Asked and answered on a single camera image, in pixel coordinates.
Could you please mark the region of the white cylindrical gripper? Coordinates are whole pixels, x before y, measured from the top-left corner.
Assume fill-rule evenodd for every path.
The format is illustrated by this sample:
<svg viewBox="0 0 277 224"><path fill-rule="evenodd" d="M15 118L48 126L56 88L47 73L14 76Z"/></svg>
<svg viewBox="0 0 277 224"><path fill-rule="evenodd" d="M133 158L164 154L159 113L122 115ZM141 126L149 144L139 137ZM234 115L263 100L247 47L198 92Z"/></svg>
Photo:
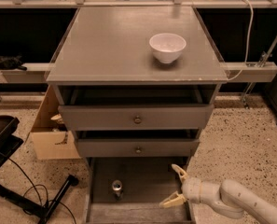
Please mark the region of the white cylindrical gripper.
<svg viewBox="0 0 277 224"><path fill-rule="evenodd" d="M188 178L187 172L178 166L172 165L173 170L179 175L182 184L182 193L177 191L159 203L160 208L170 208L184 204L187 200L191 203L201 202L201 181L196 177Z"/></svg>

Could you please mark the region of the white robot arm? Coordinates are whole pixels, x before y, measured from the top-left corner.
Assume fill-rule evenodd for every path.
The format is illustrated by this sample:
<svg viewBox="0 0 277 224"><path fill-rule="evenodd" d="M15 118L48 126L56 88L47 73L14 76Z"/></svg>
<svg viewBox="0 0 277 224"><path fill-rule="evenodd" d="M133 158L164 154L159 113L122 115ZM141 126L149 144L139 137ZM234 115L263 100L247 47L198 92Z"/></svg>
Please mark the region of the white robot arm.
<svg viewBox="0 0 277 224"><path fill-rule="evenodd" d="M239 219L246 212L260 224L277 224L277 207L261 199L239 182L226 179L221 184L215 184L189 176L176 164L173 164L172 168L179 175L182 192L176 191L163 200L159 204L161 208L184 203L202 203L225 217Z"/></svg>

